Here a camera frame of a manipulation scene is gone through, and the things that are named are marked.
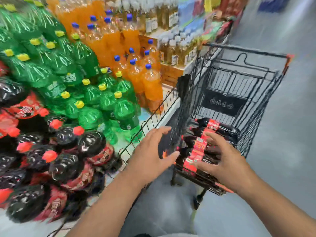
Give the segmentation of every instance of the shopping cart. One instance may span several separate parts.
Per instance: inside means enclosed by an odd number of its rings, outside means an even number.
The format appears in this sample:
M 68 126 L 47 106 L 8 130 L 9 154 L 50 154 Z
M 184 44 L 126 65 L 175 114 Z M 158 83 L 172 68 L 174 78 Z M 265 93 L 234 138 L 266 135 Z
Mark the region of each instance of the shopping cart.
M 171 133 L 170 151 L 185 147 L 181 135 L 189 134 L 188 127 L 196 127 L 195 118 L 207 117 L 241 130 L 236 148 L 247 157 L 269 99 L 283 80 L 292 56 L 215 43 L 204 44 L 205 48 L 205 54 L 198 53 L 188 84 L 179 79 L 179 92 L 185 95 Z M 282 71 L 272 70 L 280 65 Z M 207 190 L 217 195 L 226 193 L 213 176 L 193 173 L 180 164 L 174 166 L 171 185 L 177 184 L 176 174 L 204 188 L 195 198 L 196 209 Z

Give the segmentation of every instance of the concrete floor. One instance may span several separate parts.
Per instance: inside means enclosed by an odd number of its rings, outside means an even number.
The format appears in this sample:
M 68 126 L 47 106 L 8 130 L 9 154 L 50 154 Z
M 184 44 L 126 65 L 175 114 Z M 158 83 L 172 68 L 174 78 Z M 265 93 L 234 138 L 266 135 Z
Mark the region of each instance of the concrete floor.
M 258 0 L 251 0 L 230 43 L 295 54 L 295 59 L 267 106 L 247 161 L 261 178 L 316 218 L 316 0 L 290 0 L 281 14 L 258 13 L 258 4 Z M 273 66 L 274 60 L 260 64 Z M 192 198 L 200 189 L 186 180 L 181 180 L 182 187 L 171 187 L 171 175 L 167 170 L 141 195 L 120 237 L 180 232 L 214 237 L 270 236 L 235 194 L 219 197 L 208 192 L 193 225 Z

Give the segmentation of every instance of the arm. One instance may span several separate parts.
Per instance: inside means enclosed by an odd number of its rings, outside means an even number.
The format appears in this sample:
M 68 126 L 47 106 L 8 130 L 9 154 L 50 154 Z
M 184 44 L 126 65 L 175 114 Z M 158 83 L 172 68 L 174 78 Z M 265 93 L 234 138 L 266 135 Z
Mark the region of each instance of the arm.
M 240 152 L 222 136 L 215 133 L 209 136 L 208 142 L 221 149 L 221 162 L 218 165 L 198 162 L 199 169 L 215 176 L 243 198 L 273 237 L 316 236 L 315 219 L 260 179 Z
M 171 128 L 151 130 L 134 150 L 129 164 L 102 192 L 98 201 L 69 231 L 67 237 L 117 237 L 141 189 L 172 165 L 179 152 L 160 160 L 158 144 Z

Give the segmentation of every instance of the red bottle cap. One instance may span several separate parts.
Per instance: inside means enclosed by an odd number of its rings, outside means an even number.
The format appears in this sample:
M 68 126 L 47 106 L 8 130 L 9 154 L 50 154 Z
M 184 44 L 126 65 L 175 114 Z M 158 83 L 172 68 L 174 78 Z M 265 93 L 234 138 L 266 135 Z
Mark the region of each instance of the red bottle cap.
M 53 150 L 46 151 L 42 159 L 46 160 L 47 163 L 54 161 L 57 158 L 57 153 Z
M 82 135 L 84 133 L 84 128 L 81 126 L 74 127 L 74 134 L 75 135 Z
M 50 127 L 53 127 L 54 129 L 58 130 L 63 125 L 63 122 L 60 120 L 53 120 L 49 125 Z
M 29 151 L 33 146 L 33 143 L 26 141 L 26 142 L 21 142 L 19 143 L 18 147 L 16 148 L 16 150 L 20 153 L 25 153 L 27 151 Z
M 9 188 L 0 190 L 0 204 L 5 202 L 12 192 L 13 192 L 13 190 L 9 189 Z
M 18 137 L 20 134 L 20 129 L 18 129 L 17 127 L 11 127 L 8 130 L 8 135 L 11 137 Z
M 39 111 L 39 115 L 44 117 L 46 115 L 49 114 L 49 111 L 46 109 L 46 108 L 42 108 L 40 111 Z

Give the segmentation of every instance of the cart leg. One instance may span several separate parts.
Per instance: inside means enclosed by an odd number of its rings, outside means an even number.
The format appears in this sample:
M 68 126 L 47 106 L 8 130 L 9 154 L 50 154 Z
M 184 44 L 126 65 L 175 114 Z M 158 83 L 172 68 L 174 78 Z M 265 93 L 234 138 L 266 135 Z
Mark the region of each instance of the cart leg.
M 182 186 L 181 182 L 176 181 L 176 174 L 177 174 L 176 169 L 173 168 L 172 179 L 170 181 L 170 184 L 171 186 L 175 186 L 175 185 Z
M 194 196 L 193 207 L 195 210 L 199 208 L 201 202 L 203 201 L 203 196 L 205 195 L 206 192 L 207 192 L 207 188 L 205 188 L 199 195 Z

